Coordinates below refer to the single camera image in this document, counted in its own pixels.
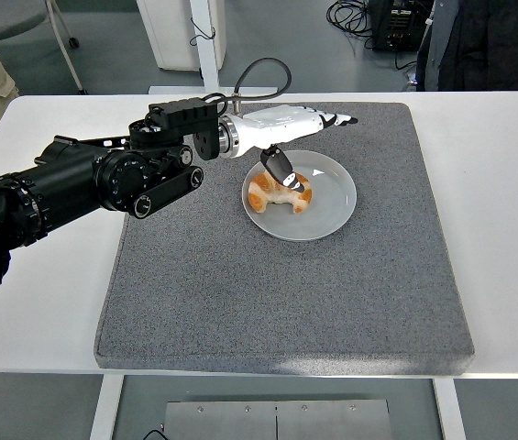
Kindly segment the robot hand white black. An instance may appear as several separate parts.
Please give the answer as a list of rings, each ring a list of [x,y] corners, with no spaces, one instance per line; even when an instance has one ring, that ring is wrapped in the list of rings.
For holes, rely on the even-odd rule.
[[[329,127],[342,127],[358,122],[351,115],[287,104],[258,110],[242,117],[231,115],[229,119],[233,126],[226,130],[229,145],[224,155],[237,158],[253,148],[260,149],[261,163],[271,177],[298,193],[304,191],[304,186],[299,182],[297,173],[279,145],[311,136]]]

